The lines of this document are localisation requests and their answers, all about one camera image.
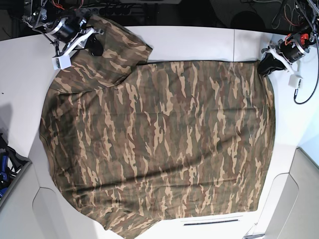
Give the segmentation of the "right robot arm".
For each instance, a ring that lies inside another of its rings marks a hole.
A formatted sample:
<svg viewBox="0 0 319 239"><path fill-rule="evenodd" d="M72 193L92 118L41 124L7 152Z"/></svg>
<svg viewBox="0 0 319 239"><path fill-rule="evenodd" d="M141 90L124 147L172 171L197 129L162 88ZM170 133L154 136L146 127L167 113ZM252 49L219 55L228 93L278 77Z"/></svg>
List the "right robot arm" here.
<svg viewBox="0 0 319 239"><path fill-rule="evenodd" d="M50 41L55 47L55 57L82 49L101 56L104 48L96 36L104 32L88 25L92 15L81 7L82 4L65 8L57 0L26 0L22 21Z"/></svg>

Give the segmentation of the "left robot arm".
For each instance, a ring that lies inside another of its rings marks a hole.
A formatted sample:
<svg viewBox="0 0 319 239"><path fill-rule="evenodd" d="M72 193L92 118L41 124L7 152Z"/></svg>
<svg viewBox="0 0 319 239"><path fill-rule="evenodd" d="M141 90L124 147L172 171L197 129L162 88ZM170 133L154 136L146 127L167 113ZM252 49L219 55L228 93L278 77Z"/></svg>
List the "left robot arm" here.
<svg viewBox="0 0 319 239"><path fill-rule="evenodd" d="M284 40L272 43L262 49L264 58L258 66L260 75L269 75L274 71L286 70L310 52L310 47L319 42L319 6L314 0L296 0L295 8L301 15L296 24L297 30Z"/></svg>

